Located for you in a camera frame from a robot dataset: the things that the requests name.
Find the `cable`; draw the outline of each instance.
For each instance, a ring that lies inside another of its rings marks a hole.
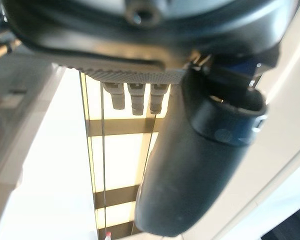
[[[101,132],[102,132],[102,163],[103,163],[103,203],[104,203],[104,235],[107,235],[107,202],[106,202],[106,155],[105,155],[105,109],[104,87],[100,84],[101,93]]]
[[[154,133],[154,128],[155,128],[156,118],[157,118],[157,114],[154,115],[153,126],[152,126],[151,135],[150,135],[150,141],[149,141],[149,145],[148,145],[148,149],[147,149],[146,157],[145,157],[145,163],[144,163],[144,169],[143,169],[142,179],[143,179],[144,176],[145,176],[145,172],[146,172],[146,168],[147,168],[147,162],[148,162],[149,150],[150,150],[150,145],[151,145],[152,135],[153,135],[153,133]],[[134,231],[134,227],[135,227],[135,221],[133,221],[133,225],[132,225],[132,229],[131,229],[131,234],[130,234],[130,235],[132,235],[132,233],[133,233],[133,231]]]
[[[150,141],[149,141],[148,150],[147,150],[147,152],[146,152],[146,157],[145,157],[145,163],[144,163],[144,169],[143,169],[142,178],[144,178],[145,172],[146,172],[146,168],[147,168],[148,156],[149,156],[149,150],[150,150],[150,145],[151,145],[152,135],[153,135],[153,133],[154,133],[154,128],[155,128],[156,118],[157,118],[157,114],[154,115],[153,127],[152,127],[152,131],[151,131],[151,135],[150,135]]]

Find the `screw hole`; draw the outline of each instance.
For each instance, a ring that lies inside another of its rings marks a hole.
[[[150,23],[153,19],[154,14],[148,10],[138,10],[133,15],[133,21],[137,25]]]

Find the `thin wire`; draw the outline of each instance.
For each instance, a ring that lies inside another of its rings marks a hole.
[[[147,168],[148,156],[149,156],[149,151],[150,151],[150,145],[151,145],[152,135],[153,135],[153,133],[154,133],[154,128],[155,128],[156,118],[157,118],[157,114],[154,115],[153,128],[152,128],[151,135],[150,135],[150,141],[149,141],[148,150],[147,150],[147,152],[146,152],[146,157],[145,157],[145,163],[144,163],[144,169],[143,169],[142,178],[145,176],[145,172],[146,172],[146,168]]]
[[[153,135],[153,133],[154,133],[154,128],[155,128],[156,118],[157,118],[157,114],[154,115],[153,126],[152,126],[151,135],[150,135],[150,141],[149,141],[148,149],[147,149],[147,152],[146,152],[146,157],[145,157],[145,163],[144,163],[144,169],[143,169],[142,178],[144,178],[145,172],[146,172],[146,168],[147,168],[147,162],[148,162],[149,150],[150,150],[150,145],[151,145],[152,135]],[[134,232],[134,227],[135,227],[135,221],[133,221],[133,225],[132,225],[132,229],[131,229],[131,234],[130,234],[130,235],[132,235],[132,233]]]
[[[103,203],[104,203],[104,235],[107,235],[107,202],[106,202],[106,155],[105,155],[105,109],[104,109],[104,87],[100,83],[101,93],[101,132],[102,132],[102,163],[103,163]]]

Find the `black plastic casing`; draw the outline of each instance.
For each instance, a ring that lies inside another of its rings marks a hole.
[[[188,230],[218,198],[259,131],[266,104],[257,90],[242,95],[245,106],[216,93],[192,69],[182,86],[172,87],[136,199],[141,231],[174,237]]]

